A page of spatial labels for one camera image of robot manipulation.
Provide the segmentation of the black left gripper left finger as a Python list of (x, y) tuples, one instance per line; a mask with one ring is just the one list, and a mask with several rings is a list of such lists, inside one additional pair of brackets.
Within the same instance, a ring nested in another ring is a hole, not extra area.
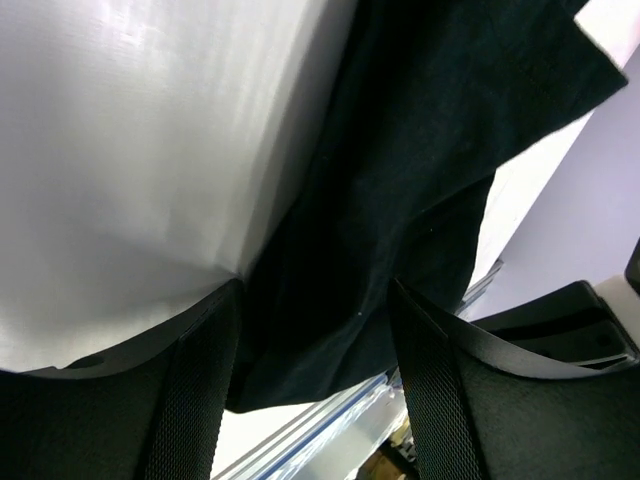
[(64, 368), (1, 374), (5, 479), (206, 479), (240, 333), (232, 280)]

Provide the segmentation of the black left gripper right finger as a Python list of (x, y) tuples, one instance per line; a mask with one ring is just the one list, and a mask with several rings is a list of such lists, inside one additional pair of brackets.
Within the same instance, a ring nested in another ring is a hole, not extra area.
[(635, 479), (639, 369), (505, 341), (393, 281), (388, 305), (424, 479)]

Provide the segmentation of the black t shirt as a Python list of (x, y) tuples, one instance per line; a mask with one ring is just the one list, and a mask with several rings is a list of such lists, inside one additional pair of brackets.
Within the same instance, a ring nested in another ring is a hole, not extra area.
[(229, 410), (395, 367), (387, 287), (455, 310), (496, 170), (626, 84), (578, 1), (362, 1), (301, 191), (247, 284)]

